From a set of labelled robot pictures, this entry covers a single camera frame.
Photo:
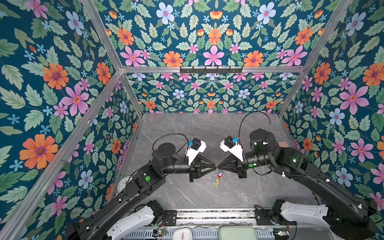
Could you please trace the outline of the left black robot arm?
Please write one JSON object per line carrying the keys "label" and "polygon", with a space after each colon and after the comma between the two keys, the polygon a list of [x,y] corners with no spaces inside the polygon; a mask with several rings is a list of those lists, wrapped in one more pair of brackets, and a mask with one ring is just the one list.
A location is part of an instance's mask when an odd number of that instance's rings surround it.
{"label": "left black robot arm", "polygon": [[205,149],[204,142],[193,139],[182,158],[173,144],[161,144],[153,151],[153,159],[133,172],[124,189],[105,207],[89,220],[67,225],[68,239],[120,240],[141,227],[162,224],[164,209],[158,201],[149,201],[132,214],[129,211],[165,184],[169,174],[188,174],[193,181],[215,171],[216,164],[201,156]]}

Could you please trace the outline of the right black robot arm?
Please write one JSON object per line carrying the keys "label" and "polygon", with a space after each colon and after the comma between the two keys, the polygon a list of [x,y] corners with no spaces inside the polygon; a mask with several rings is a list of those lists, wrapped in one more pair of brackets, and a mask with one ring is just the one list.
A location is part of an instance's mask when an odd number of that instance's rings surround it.
{"label": "right black robot arm", "polygon": [[344,240],[366,240],[375,236],[377,213],[374,200],[362,199],[333,182],[299,150],[282,147],[273,133],[258,129],[250,133],[252,151],[245,152],[237,138],[228,136],[220,147],[229,152],[219,170],[247,177],[249,169],[267,166],[271,173],[294,180],[311,190],[325,204],[311,206],[275,200],[269,217],[274,224],[302,222],[331,230]]}

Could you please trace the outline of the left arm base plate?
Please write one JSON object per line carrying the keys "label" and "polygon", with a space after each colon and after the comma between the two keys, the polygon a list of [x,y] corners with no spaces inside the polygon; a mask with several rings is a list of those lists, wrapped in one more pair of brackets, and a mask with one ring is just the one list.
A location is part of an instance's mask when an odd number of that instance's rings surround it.
{"label": "left arm base plate", "polygon": [[177,210],[165,210],[156,221],[155,226],[162,227],[174,227],[177,222],[178,211]]}

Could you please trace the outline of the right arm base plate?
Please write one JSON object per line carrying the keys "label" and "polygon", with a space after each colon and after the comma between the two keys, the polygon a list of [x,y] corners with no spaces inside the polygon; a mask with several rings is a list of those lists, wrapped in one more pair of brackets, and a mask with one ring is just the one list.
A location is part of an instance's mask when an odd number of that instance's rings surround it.
{"label": "right arm base plate", "polygon": [[271,210],[256,207],[254,213],[257,225],[259,226],[295,226],[297,224],[297,222],[287,221],[281,214]]}

